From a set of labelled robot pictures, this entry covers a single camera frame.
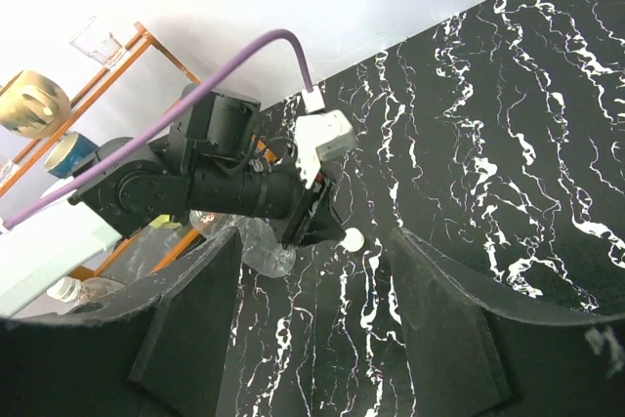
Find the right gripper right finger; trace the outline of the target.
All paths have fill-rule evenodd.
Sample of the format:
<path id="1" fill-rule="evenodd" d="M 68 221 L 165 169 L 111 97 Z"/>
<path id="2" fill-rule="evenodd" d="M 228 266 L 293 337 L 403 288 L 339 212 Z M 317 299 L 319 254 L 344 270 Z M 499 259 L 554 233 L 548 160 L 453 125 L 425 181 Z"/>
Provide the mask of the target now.
<path id="1" fill-rule="evenodd" d="M 404 228 L 388 240 L 421 416 L 620 416 L 624 317 L 525 296 Z"/>

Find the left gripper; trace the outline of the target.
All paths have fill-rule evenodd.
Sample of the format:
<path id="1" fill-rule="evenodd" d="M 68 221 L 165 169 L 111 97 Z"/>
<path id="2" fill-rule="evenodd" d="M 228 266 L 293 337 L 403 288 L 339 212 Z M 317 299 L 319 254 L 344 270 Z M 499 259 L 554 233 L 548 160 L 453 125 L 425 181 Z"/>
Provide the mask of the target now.
<path id="1" fill-rule="evenodd" d="M 310 189 L 301 193 L 280 228 L 283 247 L 306 247 L 344 239 L 343 222 L 334 207 L 335 189 L 332 179 L 318 177 Z"/>

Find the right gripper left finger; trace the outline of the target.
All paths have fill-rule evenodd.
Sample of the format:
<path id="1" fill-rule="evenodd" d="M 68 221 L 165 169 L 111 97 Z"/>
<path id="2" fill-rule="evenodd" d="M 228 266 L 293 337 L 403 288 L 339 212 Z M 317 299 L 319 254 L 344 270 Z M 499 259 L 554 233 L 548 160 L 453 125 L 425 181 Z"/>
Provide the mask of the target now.
<path id="1" fill-rule="evenodd" d="M 5 416 L 213 416 L 241 264 L 235 229 L 65 314 L 1 323 Z"/>

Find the white bottle cap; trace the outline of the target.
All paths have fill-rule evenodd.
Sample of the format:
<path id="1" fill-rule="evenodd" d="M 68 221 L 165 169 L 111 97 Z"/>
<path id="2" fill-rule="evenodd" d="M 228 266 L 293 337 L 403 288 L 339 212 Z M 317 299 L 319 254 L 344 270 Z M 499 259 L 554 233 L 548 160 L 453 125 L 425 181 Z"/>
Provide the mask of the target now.
<path id="1" fill-rule="evenodd" d="M 82 290 L 82 281 L 70 276 L 64 276 L 50 286 L 46 293 L 55 300 L 63 303 L 75 302 Z"/>
<path id="2" fill-rule="evenodd" d="M 340 244 L 346 251 L 355 253 L 363 248 L 365 238 L 359 229 L 348 228 L 345 230 L 345 237 Z"/>

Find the clear plastic bottle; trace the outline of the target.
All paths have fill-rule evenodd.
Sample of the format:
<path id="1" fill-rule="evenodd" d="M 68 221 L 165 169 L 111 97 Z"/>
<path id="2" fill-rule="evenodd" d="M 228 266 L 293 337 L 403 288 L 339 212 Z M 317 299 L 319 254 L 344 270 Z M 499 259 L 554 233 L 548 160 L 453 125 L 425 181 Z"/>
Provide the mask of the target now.
<path id="1" fill-rule="evenodd" d="M 82 290 L 75 302 L 63 303 L 59 301 L 62 304 L 62 313 L 69 312 L 83 304 L 93 302 L 103 296 L 121 290 L 124 287 L 120 282 L 103 277 L 91 277 L 81 281 Z"/>
<path id="2" fill-rule="evenodd" d="M 191 211 L 189 221 L 207 240 L 221 236 L 230 228 L 237 228 L 242 242 L 242 263 L 261 275 L 280 278 L 294 267 L 296 250 L 283 248 L 275 239 L 272 227 L 263 219 Z"/>

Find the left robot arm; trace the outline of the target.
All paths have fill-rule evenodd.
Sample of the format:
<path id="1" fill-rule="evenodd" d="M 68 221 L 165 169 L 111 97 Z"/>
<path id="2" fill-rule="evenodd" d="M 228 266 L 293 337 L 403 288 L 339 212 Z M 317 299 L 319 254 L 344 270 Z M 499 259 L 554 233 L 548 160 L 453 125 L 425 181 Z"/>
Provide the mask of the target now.
<path id="1" fill-rule="evenodd" d="M 258 149 L 259 105 L 204 95 L 167 135 L 131 147 L 106 143 L 35 212 L 1 237 L 1 313 L 10 317 L 91 257 L 161 215 L 193 211 L 242 219 L 251 236 L 247 263 L 257 272 L 287 250 L 345 237 L 324 162 L 355 146 L 338 110 L 297 118 L 289 152 L 274 163 Z"/>

